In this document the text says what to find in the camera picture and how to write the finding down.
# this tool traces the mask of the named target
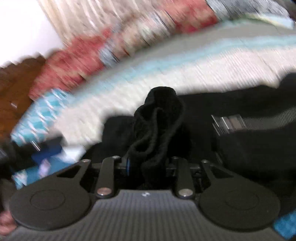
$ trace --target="red floral cloth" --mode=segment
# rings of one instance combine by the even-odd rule
[[[126,21],[106,29],[102,36],[78,37],[64,50],[50,57],[30,89],[36,100],[59,88],[70,91],[84,77],[112,66],[138,49],[175,33],[191,33],[217,23],[205,0],[181,0],[155,12],[131,15]]]

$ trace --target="screw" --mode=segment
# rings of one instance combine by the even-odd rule
[[[110,188],[99,188],[96,192],[100,196],[107,196],[112,193],[112,190]]]
[[[178,194],[182,197],[190,197],[193,195],[193,191],[191,189],[181,189],[178,191]]]

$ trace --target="black fabric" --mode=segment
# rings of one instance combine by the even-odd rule
[[[215,162],[216,151],[220,150],[230,170],[269,187],[289,206],[295,188],[296,124],[217,138],[211,115],[273,116],[294,106],[295,73],[283,78],[278,88],[258,86],[225,93],[176,96],[172,89],[158,87],[151,90],[134,117],[108,119],[102,143],[85,156],[100,162],[105,157],[128,152],[133,170],[141,173],[146,183],[159,186],[167,157]]]

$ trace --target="gray striped surface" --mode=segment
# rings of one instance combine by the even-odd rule
[[[5,241],[281,241],[271,228],[238,233],[209,222],[192,201],[171,191],[122,190],[96,202],[79,222],[55,231],[18,228]]]

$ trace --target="circular cover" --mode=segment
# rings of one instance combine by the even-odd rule
[[[9,204],[13,218],[35,230],[68,226],[82,218],[89,206],[89,194],[79,182],[59,177],[45,178],[22,188]]]
[[[217,179],[206,189],[199,206],[207,218],[228,229],[262,229],[278,215],[280,201],[268,189],[238,178]]]

